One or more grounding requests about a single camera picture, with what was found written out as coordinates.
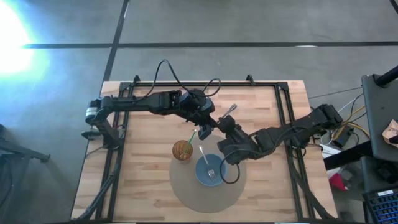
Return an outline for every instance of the yellow cable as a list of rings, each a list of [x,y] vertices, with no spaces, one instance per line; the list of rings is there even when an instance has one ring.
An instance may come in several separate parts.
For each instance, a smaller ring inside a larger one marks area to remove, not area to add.
[[[351,114],[349,116],[349,118],[343,122],[343,127],[340,128],[340,130],[338,131],[337,134],[335,134],[334,136],[332,135],[333,140],[336,140],[336,138],[338,138],[338,136],[340,136],[341,132],[344,130],[344,128],[346,127],[347,123],[349,122],[349,120],[358,112],[360,112],[363,108],[365,108],[365,106],[362,106],[360,108],[358,108],[356,111],[354,111],[353,114]]]
[[[335,140],[336,131],[337,131],[337,129],[334,130],[334,131],[331,133],[331,138],[332,138],[333,140]]]
[[[353,124],[353,123],[348,123],[348,126],[354,127],[354,128],[358,128],[359,130],[361,130],[363,133],[365,133],[365,135],[370,138],[371,135],[365,130],[363,129],[361,126],[357,125],[357,124]]]

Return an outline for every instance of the fork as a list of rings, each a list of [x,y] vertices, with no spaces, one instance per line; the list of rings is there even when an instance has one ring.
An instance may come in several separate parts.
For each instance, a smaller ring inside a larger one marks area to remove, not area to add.
[[[225,112],[225,114],[221,118],[227,117],[232,111],[234,111],[238,106],[236,104],[232,104],[232,106],[228,109],[228,111]]]
[[[214,172],[213,169],[210,169],[209,162],[206,159],[206,156],[205,156],[205,153],[203,152],[202,146],[199,146],[199,149],[200,149],[201,154],[203,155],[203,158],[205,158],[205,162],[207,164],[207,168],[206,168],[207,174],[209,175],[210,180],[214,182],[214,181],[216,181],[216,173]]]

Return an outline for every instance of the wooden table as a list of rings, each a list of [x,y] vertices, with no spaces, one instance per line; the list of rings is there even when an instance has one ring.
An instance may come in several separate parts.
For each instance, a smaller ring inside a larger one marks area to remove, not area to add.
[[[310,105],[303,81],[287,81],[290,97],[297,118],[310,112]],[[118,95],[120,82],[104,82],[101,96]],[[155,91],[175,90],[172,87],[156,87]],[[206,93],[215,88],[209,87]],[[149,88],[135,88],[136,96],[144,95]],[[261,128],[278,127],[280,119],[271,87],[222,87],[212,96],[218,118],[233,104],[238,108],[231,114],[245,132]],[[286,120],[287,108],[284,111]],[[113,114],[109,117],[112,123]],[[185,207],[174,195],[169,182],[171,148],[181,139],[189,139],[195,129],[174,115],[158,116],[148,112],[129,115],[126,145],[124,148],[114,222],[292,222],[297,221],[292,186],[290,184],[285,148],[279,146],[275,153],[256,161],[246,161],[245,189],[239,200],[218,213],[198,213]],[[223,136],[215,130],[213,134]],[[92,141],[88,152],[100,147],[102,140]],[[72,218],[78,217],[98,193],[104,169],[106,150],[91,154],[84,163],[76,195]],[[304,158],[310,188],[327,211],[337,217],[322,155],[317,147],[308,147]],[[300,193],[306,217],[305,200]],[[108,210],[109,194],[104,211]]]

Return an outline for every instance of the utensil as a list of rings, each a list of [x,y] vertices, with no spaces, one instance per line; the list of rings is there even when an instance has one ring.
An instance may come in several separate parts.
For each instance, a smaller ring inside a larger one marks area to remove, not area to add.
[[[189,142],[188,142],[187,146],[185,147],[183,153],[186,153],[186,151],[187,151],[187,149],[188,149],[188,146],[191,145],[191,141],[192,141],[193,137],[195,136],[195,133],[196,133],[196,132],[197,132],[196,129],[193,130],[192,136],[191,136],[191,138],[189,139]]]
[[[234,111],[238,106],[234,103],[232,104],[232,106],[228,109],[228,111],[225,112],[225,114],[221,117],[221,118],[225,118],[226,116],[228,116],[232,111]]]
[[[211,181],[214,182],[216,180],[216,173],[214,172],[213,169],[211,169],[211,167],[209,165],[209,162],[206,159],[205,153],[203,152],[202,146],[199,146],[199,149],[200,149],[200,152],[203,155],[203,158],[205,159],[205,162],[207,164],[207,168],[206,168],[207,169],[207,174],[209,175]]]

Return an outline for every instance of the black floor stripe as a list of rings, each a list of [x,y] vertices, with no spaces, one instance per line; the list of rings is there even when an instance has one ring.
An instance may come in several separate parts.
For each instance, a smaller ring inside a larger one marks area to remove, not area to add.
[[[397,4],[396,0],[390,0],[390,3],[392,4],[392,7],[394,8],[396,13],[398,14],[398,4]]]
[[[202,48],[202,47],[373,47],[398,46],[398,41],[377,42],[202,42],[202,43],[129,43],[119,48]]]
[[[124,20],[125,20],[125,16],[126,16],[127,7],[129,5],[129,2],[130,2],[130,0],[124,0],[123,1],[122,10],[121,10],[120,16],[119,16],[118,27],[116,28],[116,32],[114,34],[114,39],[113,39],[113,44],[112,44],[112,48],[111,48],[111,53],[109,53],[108,62],[106,63],[106,68],[105,68],[103,81],[109,81],[109,79],[111,77],[111,72],[112,72],[112,68],[113,68],[114,58],[116,56],[116,51],[118,50],[118,44],[119,44],[119,41],[120,41],[120,36],[122,34],[123,24],[124,24]]]
[[[112,44],[25,44],[24,49],[103,49]]]
[[[125,44],[25,44],[25,49],[162,49],[162,48],[207,48],[207,47],[383,47],[398,46],[398,41],[375,42],[202,42],[202,43],[125,43]]]

